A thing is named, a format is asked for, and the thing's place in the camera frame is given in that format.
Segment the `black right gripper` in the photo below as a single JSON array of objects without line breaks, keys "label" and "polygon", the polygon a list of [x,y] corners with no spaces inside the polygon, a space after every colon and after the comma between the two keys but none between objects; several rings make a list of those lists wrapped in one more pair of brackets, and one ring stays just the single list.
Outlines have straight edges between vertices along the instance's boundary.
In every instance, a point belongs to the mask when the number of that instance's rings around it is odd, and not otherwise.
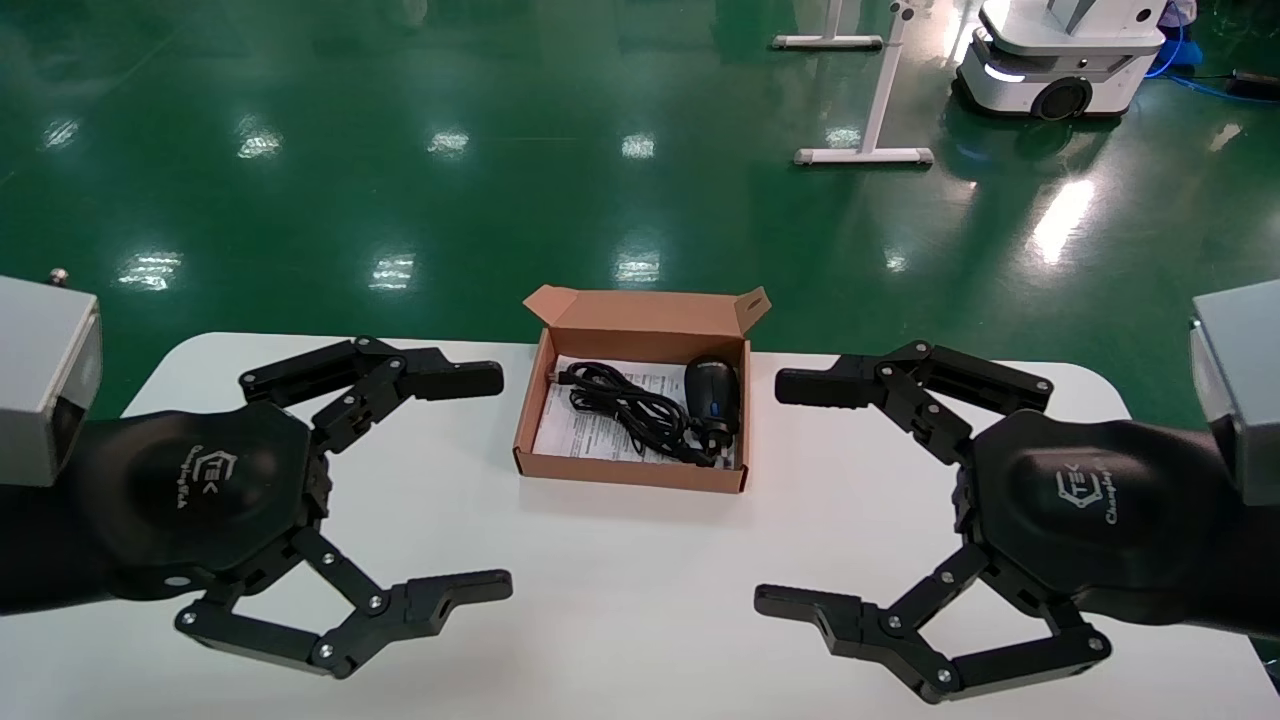
[{"label": "black right gripper", "polygon": [[[842,354],[826,370],[778,372],[778,402],[877,407],[943,465],[960,465],[956,529],[968,544],[887,609],[772,584],[755,588],[754,609],[810,623],[833,656],[879,664],[928,705],[1103,662],[1112,646],[1080,612],[1192,623],[1213,533],[1233,502],[1212,437],[1133,420],[1055,420],[1039,414],[1052,392],[1039,375],[925,341]],[[973,441],[942,396],[1006,418]],[[1020,612],[1039,615],[1050,635],[955,659],[931,646],[922,628],[980,577]]]}]

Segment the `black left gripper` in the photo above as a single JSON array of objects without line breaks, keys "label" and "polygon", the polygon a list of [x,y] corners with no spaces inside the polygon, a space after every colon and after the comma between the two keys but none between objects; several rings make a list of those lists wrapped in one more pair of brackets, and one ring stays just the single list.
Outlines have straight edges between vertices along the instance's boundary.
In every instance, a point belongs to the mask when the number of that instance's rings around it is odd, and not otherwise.
[{"label": "black left gripper", "polygon": [[[255,368],[239,382],[248,405],[229,413],[152,413],[81,434],[68,493],[102,556],[109,596],[156,601],[209,589],[175,616],[180,634],[346,679],[392,643],[438,635],[454,609],[513,594],[500,569],[381,588],[315,530],[333,487],[324,452],[346,451],[411,398],[498,396],[499,363],[453,363],[435,347],[356,337]],[[280,409],[334,392],[312,430]],[[244,593],[264,592],[300,560],[351,603],[342,624],[316,634],[236,614]]]}]

